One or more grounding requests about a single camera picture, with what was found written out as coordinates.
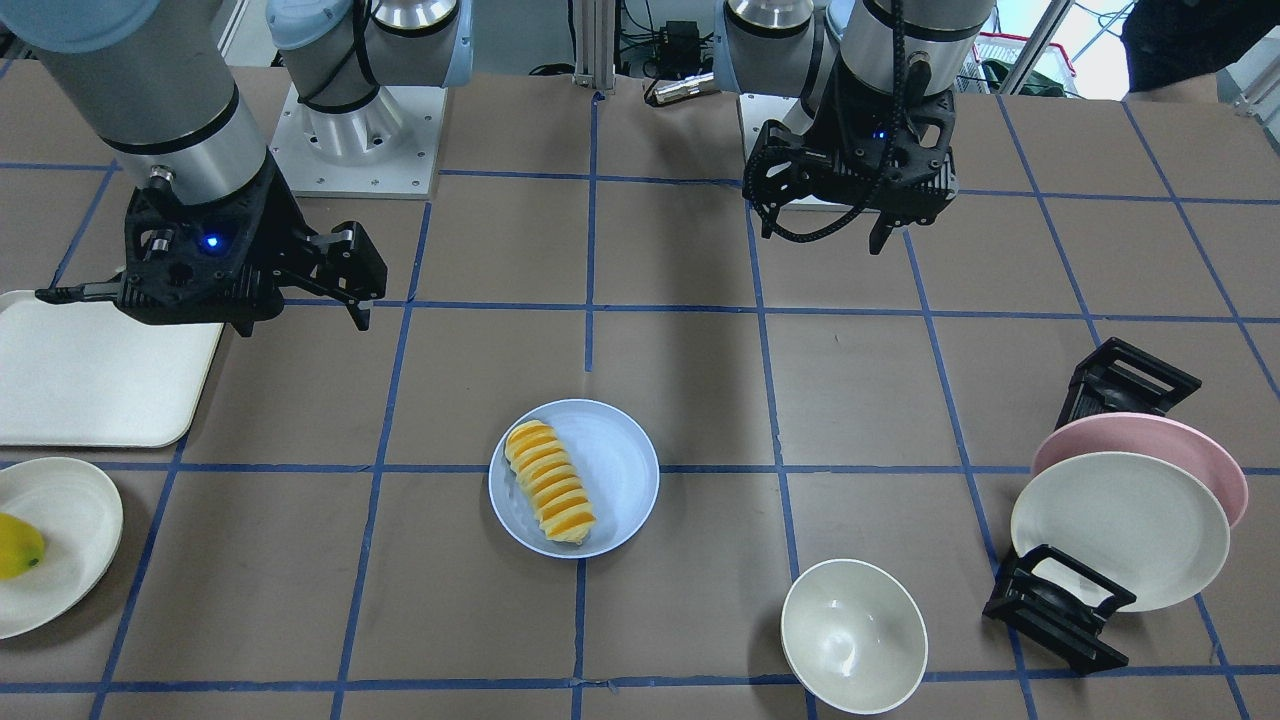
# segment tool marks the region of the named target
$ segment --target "table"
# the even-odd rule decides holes
[[[33,61],[0,69],[0,291],[119,263],[131,183]],[[269,137],[288,78],[237,70]],[[294,295],[225,333],[189,434],[84,457],[125,534],[74,610],[0,642],[18,717],[817,717],[778,639],[792,577],[874,562],[928,624],[893,717],[1280,714],[1280,161],[1226,106],[959,99],[963,192],[865,250],[762,240],[735,99],[477,77],[436,195],[302,202],[366,224],[388,301],[357,333]],[[826,217],[788,213],[814,227]],[[1247,466],[1203,597],[1114,619],[1073,679],[980,616],[1074,365],[1123,337],[1201,377],[1171,416]],[[484,469],[561,397],[635,416],[657,509],[613,553],[535,556]]]

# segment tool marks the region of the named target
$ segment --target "black plate holder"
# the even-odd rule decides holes
[[[1201,387],[1201,380],[1112,337],[1089,354],[1071,374],[1057,427],[1103,413],[1146,413],[1164,416]],[[1057,584],[1032,574],[1043,560],[1055,560],[1111,596],[1092,607]],[[1042,544],[1019,557],[1010,550],[996,573],[996,587],[982,614],[1000,620],[1057,655],[1080,675],[1114,670],[1129,657],[1098,635],[1111,615],[1137,597],[1115,580],[1070,555]]]
[[[1056,427],[1102,413],[1162,416],[1199,387],[1199,378],[1112,337],[1075,366]]]
[[[1110,597],[1097,607],[1032,570],[1043,560],[1056,560],[1080,577],[1107,591]],[[1129,665],[1129,657],[1102,642],[1102,626],[1120,607],[1137,597],[1116,582],[1055,547],[1042,544],[1023,557],[1009,551],[1000,564],[996,588],[982,614],[1000,620],[1044,646],[1080,675]]]

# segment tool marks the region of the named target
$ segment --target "wire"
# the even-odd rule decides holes
[[[622,0],[621,4],[622,4],[622,12],[627,15],[627,19],[631,20],[631,24],[636,26],[640,29],[649,31],[649,35],[657,35],[657,31],[653,28],[653,13],[652,12],[649,13],[649,24],[646,27],[643,23],[640,23],[639,20],[636,20],[635,15],[631,14],[631,8],[627,6],[626,0]],[[645,0],[645,8],[648,8],[648,6],[649,6],[649,0]]]
[[[529,70],[531,76],[567,76],[573,72],[573,65],[568,63],[548,63]]]
[[[649,32],[658,32],[658,26],[653,24],[653,8],[649,6],[649,0],[644,0],[644,10],[649,14]]]
[[[573,64],[577,64],[577,29],[573,28],[573,0],[568,0],[568,45],[573,49]]]
[[[333,81],[338,78],[338,74],[343,70],[343,68],[347,67],[347,63],[351,60],[353,55],[357,56],[356,59],[360,63],[360,72],[361,74],[365,76],[365,79],[369,81],[371,85],[378,85],[376,81],[372,79],[372,70],[369,69],[369,56],[364,54],[365,29],[369,28],[369,18],[372,15],[371,4],[372,0],[356,0],[356,3],[352,4],[351,47],[347,47],[347,51],[343,53],[342,58],[339,58],[337,63],[334,63],[333,69],[329,70],[329,74],[326,74],[325,78],[320,81],[320,87],[308,92],[306,96],[300,96],[298,102],[308,105],[312,100],[319,97],[325,90],[329,90],[329,86],[332,86]]]
[[[884,184],[884,177],[888,174],[888,167],[893,159],[893,145],[897,142],[899,129],[905,124],[906,119],[906,22],[902,18],[902,0],[892,0],[892,13],[893,13],[893,94],[892,94],[892,110],[890,115],[890,124],[884,137],[884,149],[881,151],[879,164],[876,167],[876,179],[872,186],[867,188],[867,192],[849,208],[849,211],[837,218],[829,225],[809,232],[809,233],[796,233],[788,231],[778,224],[778,222],[769,217],[768,210],[764,204],[753,200],[751,208],[755,214],[760,217],[760,223],[769,231],[778,233],[780,236],[790,240],[791,242],[814,242],[822,240],[841,228],[854,222],[854,218],[861,215],[867,208],[870,206],[876,196],[879,195],[881,187]],[[759,170],[759,165],[763,160],[762,156],[753,156],[751,163],[744,173],[744,179],[750,181],[755,177],[755,172]]]

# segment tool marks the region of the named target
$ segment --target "person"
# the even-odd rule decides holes
[[[1120,35],[1125,100],[1217,102],[1216,73],[1280,24],[1280,0],[1138,0]]]

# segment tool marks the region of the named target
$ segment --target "grid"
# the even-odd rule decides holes
[[[9,70],[10,63],[6,63],[0,68],[0,78],[5,76]],[[650,184],[691,184],[691,186],[705,186],[705,184],[721,184],[732,186],[739,184],[737,179],[733,178],[663,178],[663,177],[637,177],[637,176],[617,176],[617,174],[602,174],[599,172],[598,156],[599,156],[599,122],[600,122],[600,105],[605,99],[602,95],[591,97],[590,101],[590,169],[588,173],[531,173],[531,172],[503,172],[503,170],[470,170],[470,169],[444,169],[442,176],[471,176],[471,177],[498,177],[498,178],[529,178],[529,179],[568,179],[568,181],[586,181],[588,183],[588,232],[586,232],[586,293],[582,304],[549,304],[549,302],[474,302],[474,301],[431,301],[431,300],[419,300],[419,269],[422,266],[425,254],[429,246],[430,234],[430,220],[431,220],[431,205],[426,205],[422,219],[420,233],[417,238],[417,246],[415,252],[415,273],[410,282],[408,292],[404,301],[379,301],[378,306],[381,307],[399,307],[403,309],[398,338],[396,343],[394,361],[390,370],[390,382],[387,389],[387,409],[381,421],[381,429],[379,433],[378,451],[375,461],[371,465],[367,464],[250,464],[250,462],[191,462],[184,461],[183,454],[187,447],[187,439],[183,438],[175,446],[172,457],[168,461],[99,461],[97,464],[105,470],[147,470],[147,471],[163,471],[165,474],[163,489],[159,496],[157,505],[154,511],[152,521],[146,536],[146,543],[142,548],[141,557],[137,565],[136,574],[132,580],[131,589],[128,592],[128,600],[124,605],[124,611],[116,630],[111,650],[102,670],[101,679],[97,683],[0,683],[0,697],[5,694],[45,694],[45,693],[83,693],[92,694],[93,702],[90,711],[90,717],[96,720],[104,712],[104,706],[106,700],[111,694],[119,693],[200,693],[200,692],[314,692],[314,693],[328,693],[332,696],[330,703],[330,717],[334,720],[343,716],[343,706],[346,694],[348,692],[366,692],[366,691],[452,691],[452,689],[509,689],[509,691],[568,691],[571,696],[570,702],[570,716],[572,720],[579,720],[584,716],[582,711],[582,697],[584,688],[654,688],[654,687],[737,687],[737,685],[796,685],[796,679],[790,674],[760,674],[760,675],[742,675],[742,676],[728,676],[728,675],[637,675],[637,676],[616,676],[616,678],[588,678],[584,674],[584,656],[585,656],[585,635],[586,635],[586,605],[588,594],[590,592],[590,566],[591,561],[579,560],[575,569],[575,612],[573,612],[573,671],[570,676],[549,676],[549,678],[494,678],[494,679],[481,679],[481,678],[452,678],[452,679],[439,679],[439,678],[424,678],[424,679],[351,679],[349,669],[352,662],[352,652],[356,643],[357,625],[362,609],[362,600],[365,592],[365,582],[369,570],[370,553],[374,544],[374,532],[378,527],[380,496],[383,489],[383,478],[387,474],[457,474],[457,473],[485,473],[486,466],[484,465],[419,465],[419,464],[396,464],[388,461],[388,446],[392,437],[392,429],[396,420],[396,402],[399,393],[399,384],[402,370],[404,366],[406,346],[410,340],[410,333],[412,328],[413,315],[416,310],[426,309],[468,309],[468,310],[547,310],[547,311],[567,311],[567,313],[582,313],[585,318],[584,328],[584,370],[590,373],[594,370],[594,341],[595,341],[595,323],[598,314],[607,313],[709,313],[709,314],[742,314],[754,315],[759,332],[760,354],[763,359],[763,377],[764,377],[764,392],[768,404],[768,421],[769,429],[773,439],[773,462],[772,464],[753,464],[753,465],[689,465],[689,464],[666,464],[662,465],[663,473],[682,473],[682,474],[730,474],[730,473],[759,473],[759,474],[772,474],[778,479],[778,491],[781,500],[781,518],[783,521],[782,532],[786,538],[786,559],[791,578],[799,575],[800,562],[796,550],[796,530],[795,519],[791,506],[791,488],[790,477],[795,474],[809,474],[809,473],[841,473],[841,474],[854,474],[854,475],[899,475],[899,474],[959,474],[965,479],[968,493],[973,505],[974,519],[979,527],[979,532],[984,543],[984,551],[987,553],[988,561],[991,564],[992,571],[995,571],[998,553],[1001,548],[997,548],[993,539],[992,532],[988,527],[988,515],[983,505],[982,493],[979,491],[978,479],[983,475],[1000,475],[1000,474],[1025,474],[1028,468],[1020,465],[979,465],[970,460],[970,454],[968,445],[965,442],[965,433],[961,427],[960,413],[957,411],[957,404],[955,392],[952,391],[952,382],[948,377],[947,363],[942,351],[942,342],[940,341],[938,329],[936,325],[936,319],[941,318],[986,318],[986,319],[1041,319],[1041,320],[1060,320],[1060,322],[1083,322],[1089,331],[1089,334],[1094,343],[1100,342],[1103,337],[1097,328],[1097,323],[1101,320],[1107,322],[1134,322],[1134,323],[1211,323],[1211,324],[1230,324],[1235,325],[1242,336],[1244,337],[1249,351],[1252,352],[1254,360],[1271,392],[1280,400],[1280,388],[1276,386],[1276,380],[1271,369],[1268,368],[1263,354],[1260,351],[1257,342],[1249,332],[1249,324],[1276,324],[1280,323],[1277,316],[1252,316],[1242,315],[1236,305],[1231,301],[1228,292],[1226,284],[1222,282],[1219,272],[1206,251],[1203,242],[1196,232],[1196,228],[1185,211],[1187,205],[1280,205],[1280,200],[1257,200],[1257,199],[1215,199],[1215,197],[1180,197],[1175,193],[1172,184],[1165,176],[1160,160],[1156,152],[1152,150],[1143,129],[1139,126],[1138,119],[1134,117],[1133,111],[1125,106],[1124,113],[1128,122],[1132,124],[1134,133],[1138,136],[1143,150],[1146,151],[1152,167],[1160,176],[1160,181],[1166,190],[1166,196],[1153,196],[1153,195],[1101,195],[1101,193],[1068,193],[1068,192],[1044,192],[1041,190],[1037,177],[1032,169],[1032,164],[1028,160],[1027,152],[1024,151],[1021,140],[1018,131],[1014,127],[1014,122],[1010,118],[1010,113],[1005,106],[1004,99],[996,99],[998,102],[1000,114],[1005,122],[1012,143],[1018,151],[1019,161],[1027,173],[1027,179],[1030,184],[1030,191],[1001,191],[1001,190],[975,190],[968,191],[972,195],[988,195],[988,196],[1009,196],[1009,197],[1030,197],[1037,201],[1037,205],[1043,215],[1046,227],[1052,237],[1053,246],[1061,260],[1064,272],[1071,286],[1071,291],[1079,305],[1079,313],[1041,313],[1041,311],[966,311],[966,310],[938,310],[933,309],[929,304],[924,275],[920,269],[920,261],[916,254],[915,242],[910,233],[906,233],[905,245],[906,254],[910,263],[911,275],[915,283],[915,291],[919,296],[920,310],[911,309],[881,309],[881,307],[776,307],[768,306],[765,304],[765,292],[762,279],[762,263],[758,254],[758,241],[750,222],[750,211],[744,206],[744,214],[746,215],[746,243],[750,256],[750,270],[751,270],[751,283],[754,291],[754,305],[641,305],[641,304],[598,304],[595,300],[595,263],[596,263],[596,225],[599,218],[596,214],[598,197],[596,191],[602,183],[650,183]],[[86,209],[83,218],[72,237],[65,254],[58,261],[58,265],[51,275],[51,284],[59,282],[67,270],[69,263],[72,261],[77,249],[79,246],[81,238],[84,236],[90,223],[101,202],[108,184],[110,183],[114,173],[118,172],[118,167],[111,163],[109,165],[73,165],[73,164],[45,164],[45,163],[4,163],[0,161],[0,170],[5,169],[26,169],[26,170],[88,170],[88,172],[101,172],[102,178],[97,187],[96,193]],[[1115,314],[1094,314],[1089,310],[1085,300],[1084,291],[1076,279],[1075,270],[1073,269],[1071,261],[1069,259],[1068,251],[1064,247],[1062,240],[1059,236],[1059,231],[1055,225],[1053,215],[1051,213],[1050,205],[1046,202],[1050,199],[1074,199],[1074,200],[1110,200],[1110,201],[1129,201],[1129,202],[1160,202],[1172,205],[1185,229],[1196,246],[1197,252],[1202,258],[1206,268],[1208,269],[1216,290],[1221,293],[1224,302],[1229,313],[1226,315],[1115,315]],[[289,305],[294,306],[337,306],[335,302],[328,300],[289,300]],[[904,318],[920,318],[928,332],[929,347],[932,350],[933,363],[937,370],[938,380],[942,388],[942,396],[945,400],[947,410],[947,420],[950,423],[951,432],[954,434],[955,447],[959,455],[959,464],[947,465],[800,465],[788,464],[783,457],[783,443],[781,439],[782,430],[780,428],[778,420],[778,407],[777,407],[777,392],[774,388],[774,370],[773,370],[773,352],[769,345],[769,318],[781,315],[854,315],[854,316],[904,316]],[[14,464],[15,459],[4,459],[4,454],[0,452],[0,468]],[[346,623],[346,632],[343,633],[340,664],[338,673],[333,680],[282,680],[282,682],[253,682],[253,680],[192,680],[192,682],[124,682],[115,679],[115,671],[120,661],[122,650],[124,647],[125,638],[129,633],[131,621],[133,619],[133,612],[138,602],[142,585],[145,583],[147,570],[150,566],[152,551],[156,544],[156,538],[159,536],[160,528],[165,519],[165,511],[169,505],[169,498],[174,488],[175,479],[179,473],[346,473],[346,474],[369,474],[371,478],[370,493],[367,497],[367,516],[364,524],[362,541],[360,547],[357,570],[355,584],[351,591],[349,612]],[[1280,475],[1280,468],[1272,466],[1256,466],[1247,468],[1247,473],[1254,478],[1262,477],[1275,477]],[[1161,666],[1130,666],[1121,670],[1111,671],[1107,676],[1111,678],[1157,678],[1157,676],[1207,676],[1207,678],[1221,678],[1226,682],[1231,697],[1234,700],[1234,710],[1242,719],[1251,717],[1251,712],[1245,705],[1245,698],[1239,689],[1236,678],[1251,676],[1251,675],[1277,675],[1280,674],[1280,665],[1236,665],[1228,660],[1226,648],[1222,642],[1220,642],[1213,619],[1210,614],[1210,609],[1204,600],[1199,596],[1196,598],[1196,606],[1203,621],[1204,632],[1208,634],[1213,647],[1216,648],[1217,664],[1204,664],[1204,665],[1161,665]],[[1068,670],[1060,669],[1033,669],[1028,667],[1021,643],[1019,637],[1010,632],[1009,633],[1010,652],[1014,656],[1014,670],[973,670],[973,671],[931,671],[925,674],[924,682],[933,683],[973,683],[973,682],[1005,682],[1016,683],[1019,692],[1021,694],[1023,702],[1025,705],[1027,716],[1036,719],[1039,716],[1036,705],[1036,692],[1032,680],[1047,680],[1047,679],[1066,679],[1074,675]],[[805,714],[810,719],[815,719],[819,715],[818,703],[815,700],[805,693]]]

